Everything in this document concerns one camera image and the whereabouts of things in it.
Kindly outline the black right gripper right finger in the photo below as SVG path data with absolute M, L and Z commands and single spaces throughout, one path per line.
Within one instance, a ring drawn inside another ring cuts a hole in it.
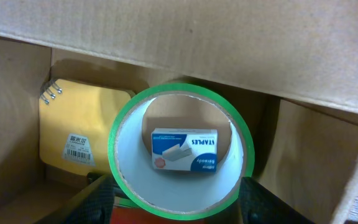
M 216 215 L 216 223 L 312 224 L 312 221 L 250 177 L 241 180 L 235 203 Z

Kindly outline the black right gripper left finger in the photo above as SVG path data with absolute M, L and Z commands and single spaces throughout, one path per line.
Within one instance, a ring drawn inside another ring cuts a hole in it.
M 110 224 L 114 196 L 113 177 L 103 175 L 36 224 Z

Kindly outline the green tape roll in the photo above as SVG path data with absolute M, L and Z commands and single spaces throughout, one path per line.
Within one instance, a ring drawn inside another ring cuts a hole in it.
M 151 134 L 156 128 L 215 129 L 216 172 L 155 169 Z M 108 139 L 114 179 L 139 207 L 173 220 L 197 220 L 221 212 L 239 196 L 254 170 L 249 128 L 221 95 L 188 83 L 148 88 L 116 116 Z

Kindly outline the yellow spiral notepad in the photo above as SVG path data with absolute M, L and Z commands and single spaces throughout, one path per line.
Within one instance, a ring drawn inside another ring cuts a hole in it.
M 77 175 L 110 173 L 109 133 L 132 95 L 64 79 L 49 81 L 39 98 L 41 160 Z

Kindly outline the white blue staples box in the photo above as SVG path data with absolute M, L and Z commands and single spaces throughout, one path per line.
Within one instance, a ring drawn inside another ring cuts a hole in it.
M 156 128 L 151 140 L 155 169 L 216 172 L 218 132 L 215 129 Z

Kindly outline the orange stapler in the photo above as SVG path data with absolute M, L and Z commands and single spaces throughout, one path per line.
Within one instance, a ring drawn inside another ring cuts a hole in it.
M 126 194 L 111 175 L 102 181 L 96 192 L 97 202 L 104 202 L 102 214 L 109 215 L 110 224 L 205 224 L 204 219 L 193 221 L 178 221 L 162 218 L 146 212 L 137 206 Z

